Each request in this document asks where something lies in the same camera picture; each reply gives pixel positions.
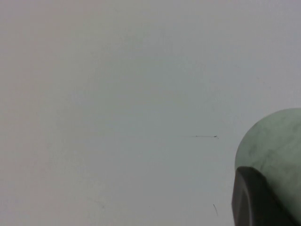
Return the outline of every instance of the small dark mark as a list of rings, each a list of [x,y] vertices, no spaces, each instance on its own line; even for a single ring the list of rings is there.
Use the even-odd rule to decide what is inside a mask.
[[[97,201],[97,200],[94,200],[94,199],[91,199],[91,198],[87,198],[87,200],[96,203],[102,209],[105,208],[105,206],[100,201]]]
[[[215,208],[215,212],[216,212],[216,215],[218,216],[218,212],[217,212],[217,209],[215,207],[215,205],[213,204],[214,208]]]
[[[194,137],[207,137],[207,138],[217,138],[217,139],[219,139],[218,136],[194,136]]]

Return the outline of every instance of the white surface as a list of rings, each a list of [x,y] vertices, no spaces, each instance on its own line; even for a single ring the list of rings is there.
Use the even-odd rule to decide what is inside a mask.
[[[301,103],[300,7],[1,0],[0,224],[232,226],[240,140]]]

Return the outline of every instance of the gray wall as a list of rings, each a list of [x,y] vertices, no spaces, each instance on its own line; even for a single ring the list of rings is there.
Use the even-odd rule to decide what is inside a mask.
[[[300,7],[1,0],[0,224],[232,226],[240,140],[301,104]]]

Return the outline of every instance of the round green object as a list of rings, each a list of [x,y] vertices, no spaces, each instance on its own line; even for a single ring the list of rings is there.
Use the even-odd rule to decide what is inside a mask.
[[[262,173],[287,210],[301,223],[301,109],[286,109],[257,122],[244,136],[235,169]]]

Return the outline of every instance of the black plastic part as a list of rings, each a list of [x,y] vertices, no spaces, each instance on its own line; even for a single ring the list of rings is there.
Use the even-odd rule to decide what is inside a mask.
[[[236,170],[232,211],[235,226],[300,226],[252,167]]]

